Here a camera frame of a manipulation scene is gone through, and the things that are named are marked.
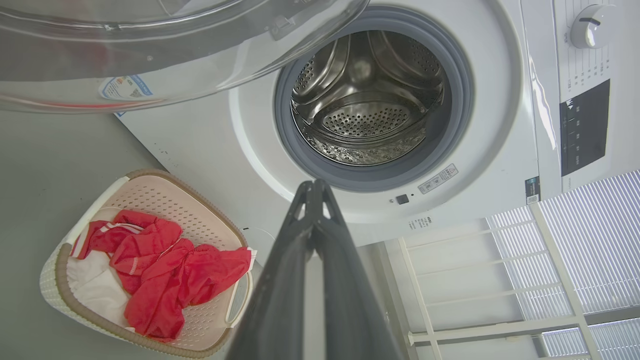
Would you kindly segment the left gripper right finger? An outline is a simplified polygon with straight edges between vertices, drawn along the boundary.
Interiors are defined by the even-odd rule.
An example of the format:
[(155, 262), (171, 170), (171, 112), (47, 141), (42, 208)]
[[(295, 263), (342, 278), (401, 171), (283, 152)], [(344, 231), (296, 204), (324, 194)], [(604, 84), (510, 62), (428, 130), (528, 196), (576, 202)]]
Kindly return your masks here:
[(403, 360), (338, 206), (313, 183), (313, 242), (323, 263), (327, 360)]

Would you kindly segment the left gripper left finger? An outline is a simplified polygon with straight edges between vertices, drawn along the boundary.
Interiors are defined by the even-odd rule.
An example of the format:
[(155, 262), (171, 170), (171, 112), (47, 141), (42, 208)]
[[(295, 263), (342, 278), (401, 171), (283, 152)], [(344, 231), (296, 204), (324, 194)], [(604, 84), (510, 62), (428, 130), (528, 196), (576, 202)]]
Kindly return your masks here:
[(314, 251), (308, 214), (313, 186), (299, 185), (226, 360), (302, 360), (306, 266)]

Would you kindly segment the round grey washing machine door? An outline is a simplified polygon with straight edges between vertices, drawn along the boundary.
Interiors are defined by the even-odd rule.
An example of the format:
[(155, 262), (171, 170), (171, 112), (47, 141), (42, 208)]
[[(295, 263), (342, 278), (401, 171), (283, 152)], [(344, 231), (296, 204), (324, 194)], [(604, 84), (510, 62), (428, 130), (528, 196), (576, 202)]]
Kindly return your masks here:
[[(370, 0), (0, 0), (0, 110), (122, 113), (213, 95), (275, 71)], [(106, 99), (138, 75), (153, 96)]]

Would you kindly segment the steel washing drum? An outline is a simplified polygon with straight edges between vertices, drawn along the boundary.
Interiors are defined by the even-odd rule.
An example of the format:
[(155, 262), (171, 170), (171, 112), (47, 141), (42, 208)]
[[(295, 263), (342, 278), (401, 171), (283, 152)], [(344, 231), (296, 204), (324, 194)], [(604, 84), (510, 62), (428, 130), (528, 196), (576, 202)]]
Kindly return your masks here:
[(388, 30), (342, 36), (302, 67), (291, 112), (306, 143), (345, 166), (372, 167), (439, 139), (445, 70), (414, 38)]

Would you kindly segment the white front-load washing machine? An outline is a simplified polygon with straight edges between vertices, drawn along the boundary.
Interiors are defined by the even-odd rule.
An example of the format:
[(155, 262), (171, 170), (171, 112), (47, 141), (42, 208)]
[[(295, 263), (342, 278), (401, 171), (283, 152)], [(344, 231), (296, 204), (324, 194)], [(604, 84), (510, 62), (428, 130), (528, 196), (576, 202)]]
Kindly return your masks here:
[[(576, 48), (570, 30), (590, 5), (617, 6), (617, 29), (605, 47)], [(544, 201), (640, 168), (640, 0), (371, 0), (366, 9), (373, 6), (415, 11), (446, 30), (468, 60), (473, 104), (455, 149), (423, 178), (374, 193), (329, 183), (357, 246), (523, 207), (525, 181), (537, 176)], [(263, 255), (297, 187), (316, 179), (282, 145), (275, 86), (285, 66), (327, 41), (226, 91), (119, 117), (169, 173), (220, 207)], [(560, 103), (606, 80), (605, 155), (563, 177)], [(422, 194), (418, 186), (450, 164), (458, 174)], [(409, 203), (396, 202), (402, 194)]]

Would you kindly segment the red garment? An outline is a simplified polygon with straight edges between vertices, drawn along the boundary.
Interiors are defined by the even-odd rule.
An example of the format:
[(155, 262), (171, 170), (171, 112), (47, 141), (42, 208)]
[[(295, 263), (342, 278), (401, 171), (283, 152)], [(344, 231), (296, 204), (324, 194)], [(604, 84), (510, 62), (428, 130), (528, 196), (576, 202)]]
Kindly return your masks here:
[(109, 253), (110, 266), (130, 299), (125, 319), (134, 332), (158, 342), (178, 338), (189, 306), (202, 305), (253, 267), (249, 247), (219, 250), (194, 245), (173, 221), (135, 210), (106, 208), (74, 239), (71, 258)]

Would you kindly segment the beige perforated laundry basket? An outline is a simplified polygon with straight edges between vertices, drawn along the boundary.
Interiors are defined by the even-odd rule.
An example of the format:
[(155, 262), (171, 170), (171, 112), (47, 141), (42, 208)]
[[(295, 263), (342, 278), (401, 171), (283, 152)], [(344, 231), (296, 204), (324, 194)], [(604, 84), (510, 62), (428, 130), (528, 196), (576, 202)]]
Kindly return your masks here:
[(67, 261), (75, 238), (106, 208), (131, 210), (178, 223), (182, 237), (195, 246), (208, 244), (221, 251), (249, 248), (241, 231), (212, 203), (178, 178), (160, 170), (140, 170), (116, 180), (69, 230), (50, 255), (39, 276), (39, 289), (48, 305), (74, 321), (156, 353), (185, 359), (222, 359), (234, 328), (249, 305), (251, 269), (212, 300), (183, 310), (178, 338), (160, 342), (127, 330), (99, 316), (74, 296), (67, 280)]

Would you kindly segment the white warning sticker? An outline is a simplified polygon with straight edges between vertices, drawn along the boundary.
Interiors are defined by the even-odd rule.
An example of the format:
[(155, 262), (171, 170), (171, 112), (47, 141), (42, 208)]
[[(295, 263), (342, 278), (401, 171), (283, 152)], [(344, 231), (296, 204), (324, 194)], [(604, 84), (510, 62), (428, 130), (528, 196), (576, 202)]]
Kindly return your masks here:
[(450, 164), (446, 166), (442, 171), (437, 173), (434, 177), (426, 180), (421, 185), (418, 186), (418, 189), (421, 194), (427, 194), (430, 191), (433, 191), (437, 187), (443, 185), (445, 182), (450, 180), (450, 178), (454, 177), (458, 174), (458, 169), (454, 164)]

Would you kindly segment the white garment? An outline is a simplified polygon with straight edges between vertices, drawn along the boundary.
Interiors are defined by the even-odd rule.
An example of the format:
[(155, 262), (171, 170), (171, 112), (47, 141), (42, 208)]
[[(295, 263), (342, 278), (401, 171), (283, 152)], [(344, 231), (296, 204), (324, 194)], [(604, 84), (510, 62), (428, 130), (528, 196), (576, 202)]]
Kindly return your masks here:
[(131, 295), (126, 292), (115, 269), (110, 266), (110, 254), (91, 251), (84, 259), (67, 260), (67, 280), (75, 298), (92, 312), (108, 321), (134, 331), (124, 314)]

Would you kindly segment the dark QR code sticker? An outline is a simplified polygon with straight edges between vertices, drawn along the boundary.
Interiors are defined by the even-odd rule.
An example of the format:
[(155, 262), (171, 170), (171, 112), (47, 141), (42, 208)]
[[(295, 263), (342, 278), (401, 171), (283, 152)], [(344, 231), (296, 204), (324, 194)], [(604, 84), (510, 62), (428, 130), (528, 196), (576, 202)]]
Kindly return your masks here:
[(525, 200), (526, 205), (532, 205), (541, 201), (540, 176), (528, 178), (528, 180), (525, 181)]

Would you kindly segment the blue energy label sticker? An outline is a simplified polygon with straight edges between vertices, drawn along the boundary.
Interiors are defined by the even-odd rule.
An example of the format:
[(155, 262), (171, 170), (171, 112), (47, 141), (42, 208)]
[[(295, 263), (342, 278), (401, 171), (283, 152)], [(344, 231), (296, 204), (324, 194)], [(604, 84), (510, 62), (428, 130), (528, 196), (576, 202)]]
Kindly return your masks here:
[(105, 79), (98, 94), (106, 100), (137, 101), (153, 96), (153, 92), (139, 75), (124, 75)]

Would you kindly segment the black display panel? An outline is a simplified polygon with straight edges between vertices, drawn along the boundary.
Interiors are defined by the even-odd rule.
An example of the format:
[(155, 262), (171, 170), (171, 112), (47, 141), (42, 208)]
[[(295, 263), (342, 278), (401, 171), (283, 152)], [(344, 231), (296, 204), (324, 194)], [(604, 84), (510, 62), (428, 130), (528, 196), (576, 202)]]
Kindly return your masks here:
[(610, 83), (608, 79), (559, 104), (563, 177), (605, 156), (610, 118)]

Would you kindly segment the white round control knob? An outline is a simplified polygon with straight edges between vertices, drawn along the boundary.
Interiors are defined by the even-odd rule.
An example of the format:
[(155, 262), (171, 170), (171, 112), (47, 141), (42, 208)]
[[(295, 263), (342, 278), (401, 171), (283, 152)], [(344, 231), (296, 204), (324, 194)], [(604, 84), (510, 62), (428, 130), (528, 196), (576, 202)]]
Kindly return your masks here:
[(612, 41), (618, 26), (618, 7), (593, 4), (585, 7), (570, 29), (570, 40), (578, 49), (601, 49)]

